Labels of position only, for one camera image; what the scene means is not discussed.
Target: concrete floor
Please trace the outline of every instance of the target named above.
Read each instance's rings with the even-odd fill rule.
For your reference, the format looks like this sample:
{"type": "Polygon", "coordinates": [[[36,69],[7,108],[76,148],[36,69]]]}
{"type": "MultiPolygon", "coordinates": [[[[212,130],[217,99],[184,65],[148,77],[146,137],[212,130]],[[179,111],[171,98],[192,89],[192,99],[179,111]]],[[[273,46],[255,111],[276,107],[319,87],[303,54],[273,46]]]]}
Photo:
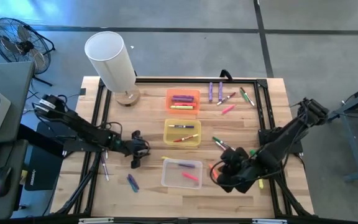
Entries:
{"type": "MultiPolygon", "coordinates": [[[[266,29],[358,30],[358,1],[260,0],[266,29]]],[[[251,0],[0,0],[0,17],[29,24],[75,27],[182,27],[257,29],[251,0]]],[[[97,75],[84,54],[94,32],[41,32],[54,41],[50,68],[40,76],[55,86],[34,83],[42,93],[78,93],[82,77],[97,75]]],[[[138,75],[266,77],[259,34],[121,32],[138,75]]],[[[329,109],[358,90],[358,35],[267,35],[274,77],[284,78],[290,103],[303,96],[329,109]]],[[[69,100],[74,108],[76,97],[69,100]]],[[[32,114],[22,123],[35,128],[32,114]]],[[[358,181],[339,121],[311,129],[302,140],[306,176],[317,215],[358,221],[358,181]]],[[[40,215],[51,192],[24,192],[30,208],[14,217],[40,215]]]]}

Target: lamp shade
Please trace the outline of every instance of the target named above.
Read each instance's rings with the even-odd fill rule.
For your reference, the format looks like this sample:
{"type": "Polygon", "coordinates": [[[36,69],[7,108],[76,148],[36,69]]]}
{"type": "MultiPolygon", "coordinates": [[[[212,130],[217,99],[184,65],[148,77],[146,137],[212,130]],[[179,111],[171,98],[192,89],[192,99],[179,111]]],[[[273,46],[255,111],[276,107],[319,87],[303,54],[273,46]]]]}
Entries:
{"type": "Polygon", "coordinates": [[[134,88],[136,76],[122,37],[115,32],[100,32],[85,43],[85,54],[113,92],[134,88]]]}

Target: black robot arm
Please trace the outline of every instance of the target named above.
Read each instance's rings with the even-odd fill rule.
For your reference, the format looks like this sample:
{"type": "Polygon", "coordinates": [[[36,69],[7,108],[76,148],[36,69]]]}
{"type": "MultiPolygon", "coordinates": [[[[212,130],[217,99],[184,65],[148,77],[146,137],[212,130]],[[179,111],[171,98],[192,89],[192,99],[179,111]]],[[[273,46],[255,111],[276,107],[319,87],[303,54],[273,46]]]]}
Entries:
{"type": "MultiPolygon", "coordinates": [[[[80,141],[81,144],[85,142],[91,145],[93,151],[96,148],[99,151],[104,149],[120,152],[125,156],[133,155],[134,160],[131,164],[133,169],[140,166],[140,158],[149,155],[149,144],[142,139],[140,131],[133,132],[131,140],[123,141],[121,134],[110,129],[101,129],[78,116],[75,111],[67,107],[59,96],[44,95],[39,103],[33,104],[33,106],[37,117],[65,124],[77,133],[77,141],[80,141]]],[[[74,147],[67,149],[67,151],[70,150],[75,151],[74,147]]]]}
{"type": "Polygon", "coordinates": [[[315,100],[303,99],[299,102],[298,116],[283,128],[274,128],[266,136],[266,144],[249,157],[241,147],[235,151],[226,149],[221,155],[221,163],[216,183],[225,191],[236,188],[246,193],[259,178],[277,176],[281,171],[281,161],[288,159],[289,148],[294,142],[306,135],[306,131],[314,125],[325,123],[328,110],[315,100]]]}

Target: clear plastic container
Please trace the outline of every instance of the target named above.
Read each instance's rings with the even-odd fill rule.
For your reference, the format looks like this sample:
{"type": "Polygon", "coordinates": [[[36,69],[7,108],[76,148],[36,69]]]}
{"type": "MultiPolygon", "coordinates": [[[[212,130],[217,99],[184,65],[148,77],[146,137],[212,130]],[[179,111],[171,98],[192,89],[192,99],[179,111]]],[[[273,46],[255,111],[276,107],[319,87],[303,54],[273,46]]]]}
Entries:
{"type": "Polygon", "coordinates": [[[163,140],[171,146],[198,146],[201,142],[201,122],[187,119],[166,119],[163,140]],[[194,128],[171,128],[170,125],[191,125],[194,128]],[[174,142],[177,139],[194,134],[198,134],[198,136],[181,142],[174,142]]]}
{"type": "Polygon", "coordinates": [[[161,184],[166,187],[200,189],[203,183],[203,163],[181,159],[165,159],[163,162],[161,184]],[[185,177],[191,175],[197,180],[185,177]]]}
{"type": "Polygon", "coordinates": [[[165,107],[169,113],[176,113],[176,114],[198,114],[200,110],[200,91],[199,90],[167,90],[167,99],[165,103],[165,107]],[[171,109],[174,103],[172,97],[175,95],[187,95],[187,96],[194,96],[194,101],[191,103],[195,103],[196,106],[193,107],[192,110],[178,110],[178,109],[171,109]]]}

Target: orange container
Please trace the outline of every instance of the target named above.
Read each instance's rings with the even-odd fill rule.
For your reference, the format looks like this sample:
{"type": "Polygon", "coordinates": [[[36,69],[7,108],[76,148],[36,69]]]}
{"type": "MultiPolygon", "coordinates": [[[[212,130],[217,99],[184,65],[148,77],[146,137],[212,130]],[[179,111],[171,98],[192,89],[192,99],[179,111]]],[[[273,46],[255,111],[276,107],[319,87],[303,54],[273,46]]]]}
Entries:
{"type": "Polygon", "coordinates": [[[198,114],[200,110],[200,91],[199,90],[167,90],[167,99],[165,103],[165,107],[169,113],[176,113],[176,114],[198,114]],[[196,106],[193,107],[192,110],[176,110],[171,109],[171,106],[173,106],[174,103],[179,102],[173,102],[172,97],[174,95],[190,95],[194,96],[194,101],[192,103],[195,103],[196,106]]]}

